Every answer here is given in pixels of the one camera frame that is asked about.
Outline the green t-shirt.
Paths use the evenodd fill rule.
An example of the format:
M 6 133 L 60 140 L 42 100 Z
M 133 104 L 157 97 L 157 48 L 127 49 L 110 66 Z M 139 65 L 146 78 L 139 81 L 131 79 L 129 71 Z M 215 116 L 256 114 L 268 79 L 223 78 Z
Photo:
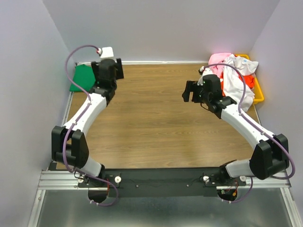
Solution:
M 82 87 L 86 92 L 89 92 L 95 83 L 93 70 L 87 65 L 78 65 L 75 67 L 73 81 Z

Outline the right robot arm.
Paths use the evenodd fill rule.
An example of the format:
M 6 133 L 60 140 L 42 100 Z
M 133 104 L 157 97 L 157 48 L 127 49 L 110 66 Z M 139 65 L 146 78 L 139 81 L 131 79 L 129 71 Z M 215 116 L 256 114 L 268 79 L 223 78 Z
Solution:
M 221 184 L 229 185 L 240 176 L 264 180 L 289 167 L 286 136 L 275 135 L 262 128 L 239 109 L 235 100 L 223 96 L 221 83 L 216 75 L 203 76 L 202 82 L 188 80 L 182 98 L 184 102 L 207 105 L 208 111 L 231 125 L 253 148 L 250 159 L 230 161 L 219 167 L 216 178 Z

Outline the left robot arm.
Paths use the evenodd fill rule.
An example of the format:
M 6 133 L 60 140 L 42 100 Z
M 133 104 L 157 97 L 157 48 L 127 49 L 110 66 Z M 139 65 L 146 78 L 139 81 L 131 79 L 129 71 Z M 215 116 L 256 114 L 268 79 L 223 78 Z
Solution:
M 114 97 L 116 81 L 124 78 L 124 72 L 120 58 L 93 61 L 91 66 L 95 82 L 88 92 L 89 96 L 68 122 L 52 130 L 52 160 L 89 175 L 89 182 L 99 187 L 105 181 L 105 167 L 89 155 L 85 136 L 96 117 Z

